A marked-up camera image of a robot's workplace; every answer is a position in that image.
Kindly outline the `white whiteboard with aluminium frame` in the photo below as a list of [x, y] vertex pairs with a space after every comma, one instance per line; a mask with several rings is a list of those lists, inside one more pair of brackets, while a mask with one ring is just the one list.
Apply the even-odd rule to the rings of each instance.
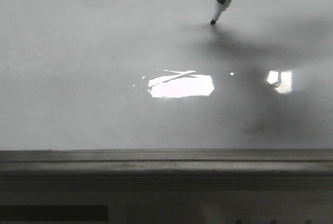
[[1, 0], [1, 177], [331, 176], [332, 0]]

